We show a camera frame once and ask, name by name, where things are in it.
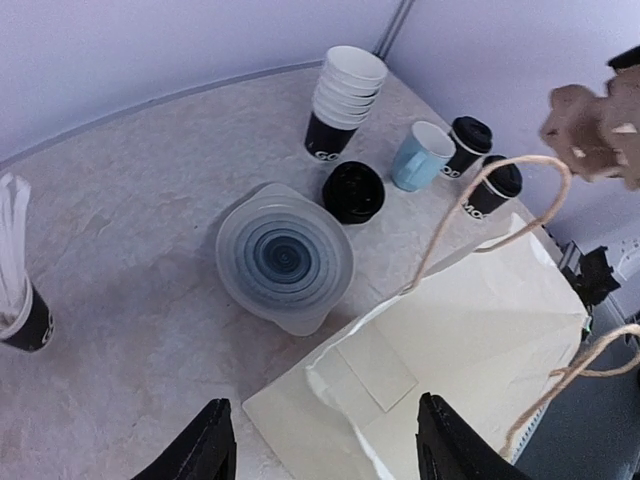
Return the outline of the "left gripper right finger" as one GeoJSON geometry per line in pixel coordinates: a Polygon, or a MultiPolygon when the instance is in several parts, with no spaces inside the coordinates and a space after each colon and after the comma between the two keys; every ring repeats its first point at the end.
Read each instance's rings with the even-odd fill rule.
{"type": "Polygon", "coordinates": [[[419,400],[419,478],[442,480],[529,480],[502,459],[439,395],[419,400]]]}

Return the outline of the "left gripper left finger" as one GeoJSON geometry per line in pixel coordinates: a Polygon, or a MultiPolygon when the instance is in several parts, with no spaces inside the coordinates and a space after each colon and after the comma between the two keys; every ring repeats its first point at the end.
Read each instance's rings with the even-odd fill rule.
{"type": "Polygon", "coordinates": [[[211,400],[134,480],[235,479],[235,434],[228,399],[211,400]]]}

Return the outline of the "cream paper bag with handles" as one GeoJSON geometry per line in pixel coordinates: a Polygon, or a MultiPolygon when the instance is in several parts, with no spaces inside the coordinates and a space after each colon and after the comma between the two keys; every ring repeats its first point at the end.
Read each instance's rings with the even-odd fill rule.
{"type": "Polygon", "coordinates": [[[244,410],[296,479],[415,479],[423,394],[442,396],[512,462],[536,402],[576,355],[587,311],[519,201],[477,222],[458,212],[418,286],[412,276],[458,186],[387,190],[358,232],[388,299],[259,391],[244,410]]]}

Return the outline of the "black paper coffee cup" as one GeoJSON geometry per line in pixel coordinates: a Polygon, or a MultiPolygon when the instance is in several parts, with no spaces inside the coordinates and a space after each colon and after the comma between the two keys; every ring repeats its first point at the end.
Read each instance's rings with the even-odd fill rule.
{"type": "Polygon", "coordinates": [[[484,156],[483,152],[471,149],[463,142],[453,139],[455,152],[451,159],[440,170],[440,175],[448,179],[461,177],[478,159],[484,156]]]}
{"type": "Polygon", "coordinates": [[[463,211],[474,220],[483,220],[508,200],[491,183],[483,181],[462,203],[463,211]]]}

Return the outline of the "brown cardboard cup carrier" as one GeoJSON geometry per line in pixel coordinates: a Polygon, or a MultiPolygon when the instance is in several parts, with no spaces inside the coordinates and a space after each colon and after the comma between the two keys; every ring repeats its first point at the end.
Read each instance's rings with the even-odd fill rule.
{"type": "Polygon", "coordinates": [[[570,84],[553,89],[539,135],[572,174],[593,182],[620,178],[639,188],[639,68],[620,70],[607,94],[570,84]]]}

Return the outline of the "grey spiral pattern plate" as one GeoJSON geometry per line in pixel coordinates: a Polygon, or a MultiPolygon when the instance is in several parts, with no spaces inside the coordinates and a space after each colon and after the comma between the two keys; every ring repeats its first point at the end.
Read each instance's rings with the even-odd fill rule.
{"type": "Polygon", "coordinates": [[[295,190],[270,183],[222,222],[215,242],[220,279],[253,315],[291,335],[316,332],[355,273],[340,223],[295,190]]]}

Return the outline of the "cup of white straws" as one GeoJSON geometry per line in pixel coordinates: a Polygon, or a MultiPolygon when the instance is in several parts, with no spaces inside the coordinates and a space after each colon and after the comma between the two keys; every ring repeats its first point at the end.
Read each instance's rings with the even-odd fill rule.
{"type": "Polygon", "coordinates": [[[45,348],[54,318],[26,269],[26,220],[30,184],[1,177],[1,342],[24,352],[45,348]]]}

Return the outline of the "stack of black lids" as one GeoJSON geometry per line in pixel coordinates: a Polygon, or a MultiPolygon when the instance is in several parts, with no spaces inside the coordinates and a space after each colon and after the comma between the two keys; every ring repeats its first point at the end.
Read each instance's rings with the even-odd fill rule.
{"type": "Polygon", "coordinates": [[[382,208],[385,189],[368,165],[347,161],[338,165],[322,187],[324,208],[343,225],[367,223],[382,208]]]}

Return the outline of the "light blue ceramic mug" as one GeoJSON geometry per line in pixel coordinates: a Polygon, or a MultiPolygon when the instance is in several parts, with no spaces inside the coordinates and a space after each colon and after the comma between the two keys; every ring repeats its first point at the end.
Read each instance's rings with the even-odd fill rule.
{"type": "Polygon", "coordinates": [[[401,190],[415,192],[428,186],[455,153],[451,137],[439,126],[417,121],[398,149],[391,179],[401,190]]]}

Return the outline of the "stack of paper cups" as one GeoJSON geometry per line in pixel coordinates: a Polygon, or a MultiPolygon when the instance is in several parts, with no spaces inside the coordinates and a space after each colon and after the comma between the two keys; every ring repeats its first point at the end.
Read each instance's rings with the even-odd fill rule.
{"type": "Polygon", "coordinates": [[[361,48],[338,45],[326,52],[304,140],[312,157],[340,157],[367,120],[387,75],[386,64],[361,48]]]}

